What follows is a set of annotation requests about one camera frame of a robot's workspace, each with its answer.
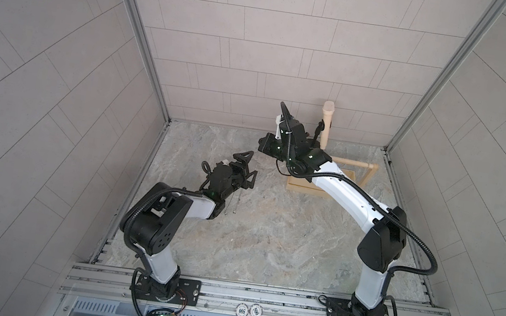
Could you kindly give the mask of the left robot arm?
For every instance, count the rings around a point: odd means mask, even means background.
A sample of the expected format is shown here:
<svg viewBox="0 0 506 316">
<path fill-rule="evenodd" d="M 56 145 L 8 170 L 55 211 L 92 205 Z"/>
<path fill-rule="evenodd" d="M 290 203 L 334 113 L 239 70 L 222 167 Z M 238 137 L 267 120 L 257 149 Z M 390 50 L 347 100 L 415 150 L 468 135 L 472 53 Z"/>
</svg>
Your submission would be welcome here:
<svg viewBox="0 0 506 316">
<path fill-rule="evenodd" d="M 211 167 L 201 163 L 206 179 L 195 191 L 163 182 L 154 185 L 121 219 L 125 245 L 143 263 L 140 285 L 158 300 L 175 297 L 181 270 L 169 245 L 185 219 L 213 220 L 226 208 L 235 191 L 250 189 L 257 171 L 249 169 L 253 151 L 235 153 L 233 160 Z"/>
</svg>

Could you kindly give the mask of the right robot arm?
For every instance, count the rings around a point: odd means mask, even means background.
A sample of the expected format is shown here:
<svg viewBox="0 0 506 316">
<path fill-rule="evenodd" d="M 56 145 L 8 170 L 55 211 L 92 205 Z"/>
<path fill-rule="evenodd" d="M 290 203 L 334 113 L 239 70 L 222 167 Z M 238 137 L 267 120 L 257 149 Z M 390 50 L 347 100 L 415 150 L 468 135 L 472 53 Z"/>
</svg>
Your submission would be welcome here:
<svg viewBox="0 0 506 316">
<path fill-rule="evenodd" d="M 387 208 L 347 177 L 332 157 L 308 139 L 284 102 L 276 119 L 275 134 L 259 141 L 258 150 L 282 161 L 293 178 L 306 179 L 326 192 L 357 222 L 364 233 L 357 253 L 363 262 L 360 281 L 350 301 L 350 316 L 371 316 L 387 296 L 392 268 L 405 246 L 397 225 L 406 215 L 399 207 Z"/>
</svg>

